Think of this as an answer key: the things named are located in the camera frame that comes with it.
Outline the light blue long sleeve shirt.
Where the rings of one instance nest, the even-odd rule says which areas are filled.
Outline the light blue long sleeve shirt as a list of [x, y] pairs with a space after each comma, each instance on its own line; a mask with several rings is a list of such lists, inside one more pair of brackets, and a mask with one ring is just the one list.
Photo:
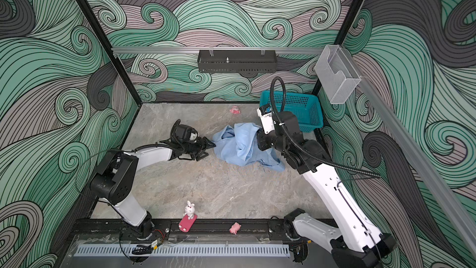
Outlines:
[[227, 125], [212, 136], [215, 155], [232, 165], [244, 167], [259, 163], [273, 171], [283, 172], [285, 164], [273, 148], [265, 151], [259, 149], [257, 134], [260, 130], [254, 123], [239, 123], [233, 127]]

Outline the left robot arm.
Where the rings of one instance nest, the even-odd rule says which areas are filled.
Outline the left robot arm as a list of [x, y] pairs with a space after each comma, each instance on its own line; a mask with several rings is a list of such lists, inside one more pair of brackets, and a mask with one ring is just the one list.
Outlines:
[[166, 140], [131, 151], [108, 150], [94, 168], [88, 188], [112, 206], [139, 238], [149, 238], [155, 227], [151, 214], [131, 193], [138, 170], [171, 160], [199, 161], [216, 145], [196, 129], [177, 120]]

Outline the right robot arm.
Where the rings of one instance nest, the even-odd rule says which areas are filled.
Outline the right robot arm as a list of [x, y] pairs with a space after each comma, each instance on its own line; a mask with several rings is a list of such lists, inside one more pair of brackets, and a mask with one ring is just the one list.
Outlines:
[[257, 111], [262, 128], [257, 133], [260, 150], [271, 148], [279, 151], [286, 162], [295, 169], [318, 193], [325, 203], [336, 226], [312, 218], [297, 208], [283, 219], [283, 228], [290, 241], [297, 262], [307, 257], [309, 242], [328, 251], [340, 268], [380, 268], [383, 259], [397, 247], [396, 239], [383, 233], [360, 209], [338, 177], [342, 169], [359, 175], [361, 181], [377, 179], [380, 175], [332, 162], [326, 149], [315, 140], [306, 140], [299, 127], [298, 118], [285, 110], [285, 103], [276, 104], [275, 84], [283, 84], [280, 77], [270, 86], [270, 103]]

